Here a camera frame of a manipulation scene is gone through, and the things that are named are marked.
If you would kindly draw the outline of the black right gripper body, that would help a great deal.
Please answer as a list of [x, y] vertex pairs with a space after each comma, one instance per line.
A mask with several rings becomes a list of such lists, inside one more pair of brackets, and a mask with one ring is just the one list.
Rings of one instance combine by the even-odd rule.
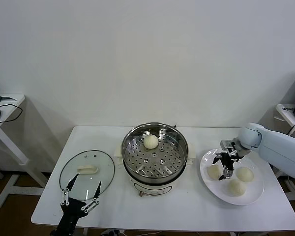
[[222, 150], [222, 165], [227, 170], [234, 169], [234, 163], [239, 160], [237, 151], [234, 148]]

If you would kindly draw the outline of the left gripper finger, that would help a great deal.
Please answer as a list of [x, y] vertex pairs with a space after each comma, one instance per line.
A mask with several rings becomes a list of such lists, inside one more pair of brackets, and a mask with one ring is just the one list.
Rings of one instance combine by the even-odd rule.
[[74, 183], [77, 179], [77, 177], [79, 176], [80, 174], [77, 173], [67, 184], [67, 186], [61, 190], [61, 193], [62, 193], [62, 201], [61, 201], [61, 205], [69, 205], [69, 192], [72, 190], [73, 186], [74, 186]]
[[101, 188], [101, 181], [99, 182], [99, 185], [96, 189], [96, 192], [93, 196], [93, 199], [91, 202], [89, 202], [88, 204], [86, 204], [84, 207], [81, 208], [81, 210], [84, 213], [89, 213], [90, 211], [92, 211], [96, 206], [99, 205], [99, 196], [100, 196], [100, 188]]

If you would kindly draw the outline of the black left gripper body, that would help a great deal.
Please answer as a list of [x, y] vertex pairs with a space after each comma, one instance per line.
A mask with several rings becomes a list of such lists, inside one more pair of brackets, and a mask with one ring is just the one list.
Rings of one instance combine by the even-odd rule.
[[82, 210], [87, 203], [73, 198], [68, 198], [68, 203], [69, 205], [61, 206], [63, 216], [57, 226], [58, 231], [75, 230], [78, 220], [87, 216], [87, 213]]

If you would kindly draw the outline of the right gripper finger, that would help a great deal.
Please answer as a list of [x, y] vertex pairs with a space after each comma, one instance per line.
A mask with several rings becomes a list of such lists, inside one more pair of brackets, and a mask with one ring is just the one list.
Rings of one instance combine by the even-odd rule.
[[234, 172], [234, 164], [222, 164], [222, 167], [222, 175], [219, 177], [219, 181], [231, 178]]
[[212, 164], [217, 163], [218, 161], [221, 161], [222, 165], [227, 165], [228, 163], [228, 153], [227, 152], [220, 152], [216, 153], [216, 156], [213, 159]]

